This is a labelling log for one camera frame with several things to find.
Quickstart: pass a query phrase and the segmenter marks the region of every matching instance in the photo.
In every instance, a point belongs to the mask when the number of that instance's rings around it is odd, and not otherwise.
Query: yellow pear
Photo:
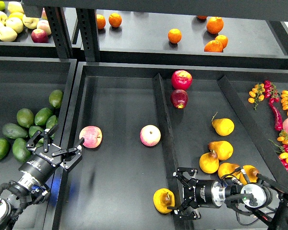
[[[215,128],[216,133],[220,136],[227,136],[234,131],[235,125],[229,118],[215,119],[216,114],[211,119],[211,124]]]
[[[219,168],[219,159],[214,150],[204,153],[200,157],[200,168],[204,173],[215,173],[217,171]]]
[[[217,153],[217,158],[220,161],[225,161],[231,157],[234,152],[232,145],[225,140],[221,141],[212,141],[208,144],[209,150],[214,150]]]
[[[258,169],[256,169],[256,168],[255,168],[254,166],[252,166],[252,165],[244,165],[243,168],[244,168],[246,174],[248,175],[250,182],[255,183],[255,182],[257,181],[257,179],[258,179],[257,176],[256,176],[256,175],[259,173]],[[244,185],[247,184],[247,182],[246,182],[246,180],[244,179],[244,176],[242,175],[242,173],[241,173],[241,175],[240,175],[239,180],[240,180],[240,182],[241,182],[242,184],[244,184]]]
[[[238,164],[232,164],[232,163],[222,163],[219,166],[219,169],[217,170],[217,175],[219,176],[220,179],[222,179],[222,177],[224,175],[230,174],[233,171],[235,171],[235,169],[239,168],[240,166]],[[239,179],[241,172],[235,172],[233,173],[233,176],[235,176],[237,179]]]

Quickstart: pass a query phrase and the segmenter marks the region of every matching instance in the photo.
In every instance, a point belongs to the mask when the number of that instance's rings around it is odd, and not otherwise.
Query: black tray
[[[283,178],[274,167],[267,167],[278,160],[277,155],[273,151],[265,153],[266,158],[261,155],[248,134],[248,124],[240,121],[219,86],[224,75],[242,81],[264,76],[267,70],[259,70],[261,74],[247,69],[189,67],[193,75],[187,90],[189,102],[185,109],[177,110],[168,100],[172,92],[170,77],[183,68],[79,63],[63,138],[69,138],[72,145],[83,127],[95,125],[103,131],[103,140],[97,149],[84,148],[84,159],[69,173],[60,229],[266,229],[261,222],[250,227],[239,225],[234,211],[225,205],[221,209],[201,208],[201,220],[184,223],[176,221],[176,215],[156,212],[154,191],[164,186],[177,189],[170,175],[172,169],[178,165],[198,168],[199,157],[208,152],[207,144],[213,140],[232,143],[235,152],[228,162],[252,164],[279,182]],[[232,135],[220,137],[215,133],[211,118],[216,111],[218,118],[234,121]],[[159,124],[163,137],[161,144],[151,149],[139,140],[139,132],[147,124]],[[287,173],[281,167],[277,170]],[[200,171],[198,178],[216,179],[216,175]],[[277,205],[275,198],[270,206]],[[241,217],[242,223],[253,220]]]
[[[16,114],[21,108],[29,108],[36,114],[41,108],[49,107],[50,93],[55,89],[64,91],[62,107],[57,111],[59,129],[54,142],[61,143],[61,135],[67,114],[70,91],[72,88],[76,60],[60,61],[47,58],[1,58],[0,57],[0,138],[3,137],[2,126],[17,123]],[[12,150],[0,161],[0,184],[9,180],[18,181],[22,174],[21,166],[13,156]],[[56,194],[53,190],[50,202],[29,206],[16,222],[14,229],[43,229],[46,211],[55,206]]]

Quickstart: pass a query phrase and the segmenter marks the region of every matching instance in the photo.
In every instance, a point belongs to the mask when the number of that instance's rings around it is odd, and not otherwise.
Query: pink apple
[[[47,20],[40,20],[37,23],[37,28],[45,30],[45,32],[47,33],[47,36],[49,36],[51,34],[51,29],[49,26],[49,22]]]
[[[147,125],[140,132],[141,142],[146,146],[154,146],[158,144],[161,138],[160,130],[154,125]]]
[[[79,139],[84,138],[83,145],[87,148],[96,148],[101,143],[102,133],[100,128],[96,126],[84,127],[80,134]]]

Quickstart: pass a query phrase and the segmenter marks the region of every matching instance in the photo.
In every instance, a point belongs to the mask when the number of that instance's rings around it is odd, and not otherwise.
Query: bruised pear
[[[219,168],[217,153],[211,150],[200,157],[200,168],[204,173],[215,173]]]
[[[237,168],[239,168],[240,166],[238,164],[232,164],[232,163],[228,163],[228,162],[225,162],[225,163],[222,163],[220,166],[219,166],[219,169],[217,170],[217,175],[219,176],[220,179],[223,179],[222,177],[224,175],[227,175],[227,174],[230,174],[232,173],[233,171],[235,171]],[[236,177],[237,179],[239,179],[240,177],[240,174],[241,172],[235,172],[233,173],[233,175],[229,175],[229,176],[226,176],[225,178],[229,178],[229,177]]]

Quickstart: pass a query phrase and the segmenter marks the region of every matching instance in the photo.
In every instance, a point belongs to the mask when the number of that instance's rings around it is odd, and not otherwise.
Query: black surface
[[[50,93],[55,89],[66,90],[67,81],[73,80],[75,61],[58,61],[42,58],[0,58],[0,138],[3,137],[2,126],[8,122],[17,123],[16,114],[22,108],[29,108],[36,114],[41,108],[49,107]],[[56,112],[59,116],[59,130],[55,143],[60,144],[61,134],[69,102],[69,92],[66,91],[63,105]],[[21,166],[13,156],[12,150],[0,161],[0,184],[9,180],[18,181],[22,174],[18,172]],[[14,229],[43,229],[47,202],[41,205],[29,206],[19,217]]]
[[[23,0],[24,4],[33,6],[57,6],[85,9],[107,9],[137,12],[175,13],[187,15],[219,15],[232,18],[250,18],[261,20],[288,21],[288,0]]]

